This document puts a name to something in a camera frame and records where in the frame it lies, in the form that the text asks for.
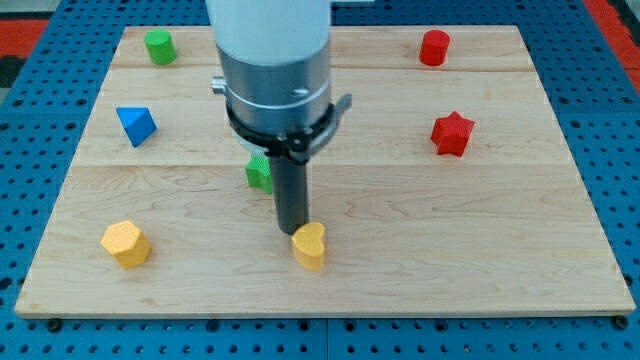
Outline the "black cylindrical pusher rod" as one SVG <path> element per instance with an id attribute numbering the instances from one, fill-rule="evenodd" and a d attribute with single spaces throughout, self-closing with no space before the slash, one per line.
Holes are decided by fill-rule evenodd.
<path id="1" fill-rule="evenodd" d="M 269 158 L 279 228 L 293 235 L 309 221 L 307 169 L 282 157 Z"/>

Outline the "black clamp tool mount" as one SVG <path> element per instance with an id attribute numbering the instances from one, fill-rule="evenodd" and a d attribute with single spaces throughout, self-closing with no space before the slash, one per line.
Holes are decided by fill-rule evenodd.
<path id="1" fill-rule="evenodd" d="M 299 131 L 267 134 L 242 124 L 229 105 L 226 112 L 236 140 L 250 153 L 282 157 L 294 164 L 306 164 L 333 138 L 342 116 L 352 106 L 352 95 L 344 94 L 336 104 L 330 103 L 325 114 Z"/>

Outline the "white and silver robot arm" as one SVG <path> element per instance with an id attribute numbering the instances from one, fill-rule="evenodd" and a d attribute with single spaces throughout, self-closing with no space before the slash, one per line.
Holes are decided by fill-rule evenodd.
<path id="1" fill-rule="evenodd" d="M 307 162 L 335 135 L 352 97 L 331 100 L 329 0 L 207 0 L 239 143 L 269 161 L 278 225 L 309 220 Z"/>

